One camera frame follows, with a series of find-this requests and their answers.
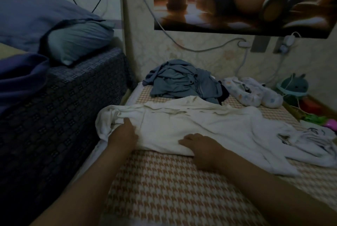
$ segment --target houndstooth mat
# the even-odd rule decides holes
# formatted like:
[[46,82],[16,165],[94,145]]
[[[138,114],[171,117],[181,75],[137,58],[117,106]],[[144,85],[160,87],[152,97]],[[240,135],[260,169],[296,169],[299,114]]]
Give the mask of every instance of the houndstooth mat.
[[[137,103],[165,102],[151,98],[146,86]],[[224,101],[242,108],[230,96]],[[282,120],[303,130],[283,107],[260,106],[263,116]],[[337,169],[321,168],[290,160],[297,178],[281,177],[337,210]],[[152,151],[135,151],[113,182],[103,212],[131,219],[169,225],[267,225],[259,211],[226,177],[199,171],[190,157]]]

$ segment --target bed sheet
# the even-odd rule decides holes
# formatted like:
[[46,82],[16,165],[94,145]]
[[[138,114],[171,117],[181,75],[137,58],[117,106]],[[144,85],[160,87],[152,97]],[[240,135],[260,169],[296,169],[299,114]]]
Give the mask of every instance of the bed sheet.
[[[146,86],[136,103],[165,102],[152,98]],[[223,103],[244,107],[230,96]],[[264,117],[282,120],[297,130],[301,124],[283,107],[260,106]],[[281,177],[337,211],[337,169],[289,160],[300,172],[297,178]],[[112,183],[101,225],[114,218],[158,225],[268,225],[259,211],[226,177],[196,169],[192,158],[134,151]]]

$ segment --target purple cloth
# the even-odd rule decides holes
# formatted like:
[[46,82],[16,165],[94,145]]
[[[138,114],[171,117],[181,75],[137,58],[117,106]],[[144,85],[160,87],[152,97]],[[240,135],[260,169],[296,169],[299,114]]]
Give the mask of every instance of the purple cloth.
[[0,115],[40,90],[47,81],[49,59],[36,53],[0,61]]

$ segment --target person's left hand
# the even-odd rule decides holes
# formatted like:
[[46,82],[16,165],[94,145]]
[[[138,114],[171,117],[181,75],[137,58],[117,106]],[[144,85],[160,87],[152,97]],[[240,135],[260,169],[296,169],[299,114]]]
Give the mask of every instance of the person's left hand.
[[138,135],[129,118],[124,118],[124,124],[118,126],[108,138],[108,147],[113,147],[121,153],[129,155],[136,147]]

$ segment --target white plug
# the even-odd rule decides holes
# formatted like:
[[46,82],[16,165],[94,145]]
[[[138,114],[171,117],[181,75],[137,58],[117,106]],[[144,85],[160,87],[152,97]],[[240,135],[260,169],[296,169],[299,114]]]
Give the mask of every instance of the white plug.
[[238,46],[241,47],[241,48],[250,48],[251,47],[250,42],[248,42],[248,41],[239,41]]
[[284,40],[283,40],[283,44],[290,47],[294,44],[295,42],[295,36],[293,34],[291,35],[287,35],[286,37],[284,37]]

